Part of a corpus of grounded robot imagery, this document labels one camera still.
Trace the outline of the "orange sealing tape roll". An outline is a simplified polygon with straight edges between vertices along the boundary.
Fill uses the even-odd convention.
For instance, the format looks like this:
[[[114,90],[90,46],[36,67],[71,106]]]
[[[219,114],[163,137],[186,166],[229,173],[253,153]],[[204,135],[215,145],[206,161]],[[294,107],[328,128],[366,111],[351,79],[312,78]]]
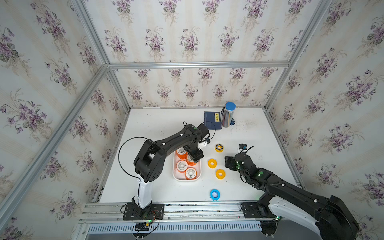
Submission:
[[[189,166],[195,166],[197,163],[194,162],[194,160],[192,159],[192,157],[190,155],[187,156],[187,164]]]
[[[188,152],[184,148],[176,150],[176,155],[181,160],[186,160],[188,158]]]
[[[185,171],[186,180],[194,180],[197,178],[197,170],[194,168],[187,168]]]
[[[188,169],[188,164],[185,160],[180,160],[176,164],[176,169],[179,173],[184,173]]]

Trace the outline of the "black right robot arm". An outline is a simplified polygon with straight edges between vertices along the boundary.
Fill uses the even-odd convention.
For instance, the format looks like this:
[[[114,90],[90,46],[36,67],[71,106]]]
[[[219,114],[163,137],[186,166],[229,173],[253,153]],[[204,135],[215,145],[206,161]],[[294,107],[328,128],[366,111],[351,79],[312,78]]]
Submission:
[[[258,168],[245,152],[225,156],[225,167],[263,195],[254,203],[242,203],[245,218],[275,218],[267,223],[265,235],[275,233],[281,218],[291,220],[318,234],[323,240],[354,240],[360,226],[346,204],[303,190],[273,172]]]

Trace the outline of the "blue sealing tape roll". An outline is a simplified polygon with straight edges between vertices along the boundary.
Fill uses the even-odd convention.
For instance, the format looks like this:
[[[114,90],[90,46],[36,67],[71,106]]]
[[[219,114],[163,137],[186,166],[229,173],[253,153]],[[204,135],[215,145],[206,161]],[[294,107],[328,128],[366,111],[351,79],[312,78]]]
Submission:
[[[212,201],[218,201],[220,199],[220,196],[221,196],[221,194],[217,189],[212,189],[210,191],[210,199]]]

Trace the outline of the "yellow sealing tape roll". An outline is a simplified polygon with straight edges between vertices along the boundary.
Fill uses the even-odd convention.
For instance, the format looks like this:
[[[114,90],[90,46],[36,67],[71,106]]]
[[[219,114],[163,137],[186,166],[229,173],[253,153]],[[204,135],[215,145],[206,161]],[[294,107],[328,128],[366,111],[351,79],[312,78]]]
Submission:
[[[215,159],[208,160],[208,166],[210,169],[215,169],[217,167],[217,161]]]
[[[218,169],[216,171],[216,178],[219,180],[223,180],[226,177],[226,172],[223,169]]]
[[[224,146],[222,144],[216,144],[215,151],[218,153],[222,153],[224,151]]]

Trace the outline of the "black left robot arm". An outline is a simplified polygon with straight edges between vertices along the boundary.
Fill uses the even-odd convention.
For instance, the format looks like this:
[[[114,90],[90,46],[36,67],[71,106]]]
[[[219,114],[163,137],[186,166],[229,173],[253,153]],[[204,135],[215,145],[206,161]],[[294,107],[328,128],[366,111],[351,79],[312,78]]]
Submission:
[[[183,149],[194,163],[198,163],[204,157],[203,145],[211,141],[210,131],[203,123],[196,127],[186,122],[179,132],[170,137],[157,141],[145,140],[134,159],[136,174],[131,175],[123,170],[128,176],[137,179],[139,184],[137,194],[121,208],[124,221],[162,220],[165,205],[153,202],[152,188],[153,182],[163,171],[166,158]]]

